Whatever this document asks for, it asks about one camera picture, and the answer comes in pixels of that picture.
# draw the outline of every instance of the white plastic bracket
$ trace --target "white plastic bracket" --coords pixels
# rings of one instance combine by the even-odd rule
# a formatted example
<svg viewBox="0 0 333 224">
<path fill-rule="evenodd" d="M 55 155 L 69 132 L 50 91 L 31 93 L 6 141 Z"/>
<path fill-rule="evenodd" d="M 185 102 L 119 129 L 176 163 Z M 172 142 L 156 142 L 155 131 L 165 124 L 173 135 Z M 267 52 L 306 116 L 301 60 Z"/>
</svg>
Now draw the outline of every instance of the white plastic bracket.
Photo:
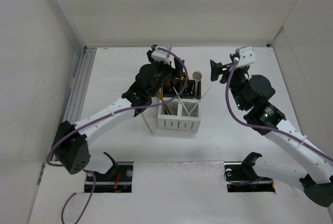
<svg viewBox="0 0 333 224">
<path fill-rule="evenodd" d="M 266 159 L 264 156 L 255 161 L 253 170 L 259 177 L 272 178 L 301 191 L 304 188 L 299 180 L 304 178 L 308 173 L 301 166 L 279 163 L 275 160 Z"/>
<path fill-rule="evenodd" d="M 289 120 L 282 120 L 277 128 L 284 132 L 301 139 L 304 143 L 319 150 L 308 139 L 297 131 Z M 330 183 L 330 177 L 333 175 L 333 164 L 321 155 L 313 152 L 301 143 L 274 131 L 264 135 L 267 139 L 273 141 L 294 158 L 311 176 L 317 184 Z"/>
<path fill-rule="evenodd" d="M 237 68 L 242 68 L 255 63 L 253 47 L 240 48 L 236 50 L 239 53 L 239 62 Z"/>
<path fill-rule="evenodd" d="M 75 128 L 77 129 L 77 128 L 87 124 L 88 122 L 96 120 L 102 116 L 105 116 L 108 114 L 112 115 L 107 119 L 104 119 L 96 124 L 93 124 L 85 129 L 79 131 L 79 134 L 81 134 L 81 135 L 85 134 L 87 136 L 86 141 L 88 143 L 88 146 L 91 146 L 92 143 L 94 141 L 96 141 L 96 139 L 98 139 L 98 137 L 100 137 L 102 134 L 109 131 L 110 129 L 112 129 L 116 125 L 120 124 L 121 122 L 134 117 L 135 110 L 133 110 L 133 109 L 124 111 L 124 112 L 116 114 L 116 115 L 114 114 L 114 112 L 119 109 L 131 107 L 131 104 L 132 103 L 130 101 L 128 101 L 127 99 L 119 98 L 113 104 L 111 104 L 107 108 L 101 110 L 100 112 L 97 112 L 96 114 L 94 114 L 84 120 L 75 122 L 75 125 L 76 125 Z"/>
<path fill-rule="evenodd" d="M 170 46 L 161 46 L 167 50 L 171 50 L 171 47 Z M 159 49 L 156 49 L 151 53 L 151 57 L 155 60 L 155 61 L 162 61 L 164 62 L 165 64 L 168 64 L 170 65 L 170 60 L 169 60 L 169 57 L 170 57 L 170 54 L 165 52 L 165 51 L 161 51 Z"/>
<path fill-rule="evenodd" d="M 304 135 L 304 136 L 303 136 L 303 139 L 302 139 L 302 142 L 300 143 L 300 146 L 304 144 L 304 142 L 305 142 L 306 138 L 307 138 L 307 136 L 306 136 L 306 135 Z"/>
</svg>

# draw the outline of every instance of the white container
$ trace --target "white container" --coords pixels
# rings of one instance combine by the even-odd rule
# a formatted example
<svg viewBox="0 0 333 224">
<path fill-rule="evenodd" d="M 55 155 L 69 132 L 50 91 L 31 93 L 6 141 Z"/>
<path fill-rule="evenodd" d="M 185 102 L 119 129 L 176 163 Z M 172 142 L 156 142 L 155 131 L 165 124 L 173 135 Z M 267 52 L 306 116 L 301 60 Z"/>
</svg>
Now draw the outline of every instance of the white container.
<svg viewBox="0 0 333 224">
<path fill-rule="evenodd" d="M 182 99 L 183 103 L 188 112 L 197 104 L 199 100 L 196 99 Z M 175 99 L 167 103 L 168 109 L 171 115 L 166 114 L 164 107 L 161 105 L 158 108 L 157 123 L 159 129 L 172 129 L 172 130 L 185 130 L 198 132 L 201 115 L 200 115 L 200 104 L 193 110 L 188 116 L 182 103 L 179 99 Z"/>
</svg>

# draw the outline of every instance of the white floor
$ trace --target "white floor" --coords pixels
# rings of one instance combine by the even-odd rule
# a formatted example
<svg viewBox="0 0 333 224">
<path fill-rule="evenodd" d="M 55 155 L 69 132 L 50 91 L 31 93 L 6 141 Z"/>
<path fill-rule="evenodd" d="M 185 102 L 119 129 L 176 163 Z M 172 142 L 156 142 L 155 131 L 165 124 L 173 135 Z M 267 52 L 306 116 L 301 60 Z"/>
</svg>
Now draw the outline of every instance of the white floor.
<svg viewBox="0 0 333 224">
<path fill-rule="evenodd" d="M 127 90 L 139 68 L 147 63 L 147 50 L 98 49 L 82 118 L 112 104 Z M 136 161 L 133 192 L 94 194 L 80 223 L 331 223 L 327 209 L 277 181 L 276 194 L 227 193 L 223 163 L 209 161 L 243 160 L 255 151 L 276 161 L 294 162 L 275 144 L 233 122 L 225 106 L 225 86 L 210 82 L 209 59 L 229 62 L 235 47 L 188 47 L 173 51 L 185 59 L 190 74 L 195 70 L 203 73 L 204 91 L 212 86 L 201 104 L 198 133 L 158 130 L 157 112 L 151 109 L 146 116 L 154 135 L 139 117 L 101 136 L 92 146 L 93 151 L 109 152 L 117 160 Z M 257 62 L 251 66 L 250 74 L 262 74 L 271 80 L 276 89 L 271 102 L 298 126 L 273 50 L 256 48 L 255 53 Z M 236 112 L 240 118 L 243 114 Z M 47 166 L 30 224 L 60 223 L 63 204 L 71 193 L 83 192 L 84 179 L 84 173 L 71 176 L 65 169 Z M 65 214 L 67 223 L 76 220 L 87 197 L 81 193 L 72 199 Z"/>
</svg>

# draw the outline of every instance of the black bracket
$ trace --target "black bracket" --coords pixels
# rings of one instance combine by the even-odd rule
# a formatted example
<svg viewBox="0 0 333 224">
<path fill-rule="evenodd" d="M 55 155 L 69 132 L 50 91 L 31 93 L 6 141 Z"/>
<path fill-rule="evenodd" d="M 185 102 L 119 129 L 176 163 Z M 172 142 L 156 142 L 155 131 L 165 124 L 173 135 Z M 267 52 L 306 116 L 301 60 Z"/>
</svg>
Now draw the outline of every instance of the black bracket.
<svg viewBox="0 0 333 224">
<path fill-rule="evenodd" d="M 224 163 L 225 175 L 228 181 L 253 181 L 258 178 L 253 170 L 255 161 L 261 154 L 252 152 L 242 162 L 226 161 Z"/>
<path fill-rule="evenodd" d="M 304 193 L 314 203 L 322 207 L 329 207 L 333 203 L 333 176 L 331 183 L 316 184 L 308 174 L 300 179 L 304 187 Z"/>
<path fill-rule="evenodd" d="M 116 174 L 119 164 L 116 162 L 115 159 L 112 158 L 111 155 L 109 155 L 106 152 L 103 152 L 103 153 L 112 161 L 113 165 L 105 174 L 98 173 L 98 172 L 94 172 L 94 173 L 95 173 L 96 178 L 103 177 L 104 180 L 110 180 Z"/>
<path fill-rule="evenodd" d="M 133 162 L 119 162 L 117 166 L 112 167 L 113 170 L 108 171 L 106 174 L 94 172 L 96 176 L 97 193 L 131 193 L 132 179 L 133 179 Z M 117 189 L 115 190 L 114 184 L 118 181 Z M 90 192 L 93 185 L 93 178 L 87 176 L 84 191 Z"/>
<path fill-rule="evenodd" d="M 68 121 L 61 123 L 58 127 L 53 146 L 73 130 L 75 130 L 75 125 Z M 81 135 L 75 133 L 64 141 L 54 152 L 61 164 L 71 175 L 82 171 L 90 161 L 86 137 L 85 134 Z"/>
</svg>

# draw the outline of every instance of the black mount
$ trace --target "black mount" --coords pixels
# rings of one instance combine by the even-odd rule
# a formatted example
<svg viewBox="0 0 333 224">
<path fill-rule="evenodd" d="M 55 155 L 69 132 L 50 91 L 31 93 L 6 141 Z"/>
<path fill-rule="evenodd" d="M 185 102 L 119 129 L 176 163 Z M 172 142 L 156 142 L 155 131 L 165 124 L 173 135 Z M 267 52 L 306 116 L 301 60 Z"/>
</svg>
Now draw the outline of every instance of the black mount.
<svg viewBox="0 0 333 224">
<path fill-rule="evenodd" d="M 109 155 L 106 152 L 103 152 L 103 153 L 112 161 L 113 165 L 105 174 L 102 174 L 102 173 L 99 173 L 96 171 L 94 173 L 95 173 L 96 178 L 103 176 L 103 178 L 105 178 L 105 180 L 110 180 L 117 173 L 119 164 L 116 162 L 115 159 L 112 158 L 111 155 Z"/>
<path fill-rule="evenodd" d="M 304 187 L 304 193 L 310 200 L 319 206 L 329 207 L 333 203 L 333 176 L 329 179 L 331 183 L 316 184 L 307 174 L 300 179 L 300 182 Z"/>
<path fill-rule="evenodd" d="M 225 162 L 224 169 L 228 176 L 228 181 L 254 181 L 259 177 L 253 170 L 255 161 L 262 157 L 261 154 L 252 152 L 241 163 Z"/>
</svg>

